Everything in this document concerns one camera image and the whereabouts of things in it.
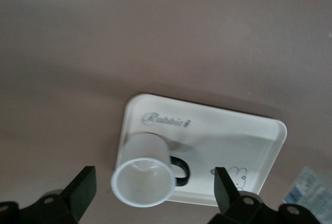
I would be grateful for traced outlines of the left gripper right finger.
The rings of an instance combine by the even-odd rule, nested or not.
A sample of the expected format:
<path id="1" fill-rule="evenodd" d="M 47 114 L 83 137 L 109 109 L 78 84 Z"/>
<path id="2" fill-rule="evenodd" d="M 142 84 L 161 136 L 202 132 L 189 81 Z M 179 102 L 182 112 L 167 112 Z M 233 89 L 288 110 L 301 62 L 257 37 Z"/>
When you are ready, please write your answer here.
<path id="1" fill-rule="evenodd" d="M 224 167 L 214 170 L 214 195 L 220 213 L 209 223 L 319 223 L 303 206 L 282 204 L 275 211 L 258 200 L 258 195 L 240 193 Z"/>

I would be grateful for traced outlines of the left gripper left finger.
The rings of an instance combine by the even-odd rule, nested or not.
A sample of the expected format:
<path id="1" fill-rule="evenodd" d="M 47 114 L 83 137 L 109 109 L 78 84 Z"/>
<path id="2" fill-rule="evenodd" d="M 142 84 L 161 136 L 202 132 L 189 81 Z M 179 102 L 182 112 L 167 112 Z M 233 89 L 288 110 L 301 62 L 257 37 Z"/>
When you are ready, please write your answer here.
<path id="1" fill-rule="evenodd" d="M 79 223 L 95 194 L 96 169 L 86 166 L 65 189 L 46 193 L 28 207 L 1 202 L 1 223 Z"/>

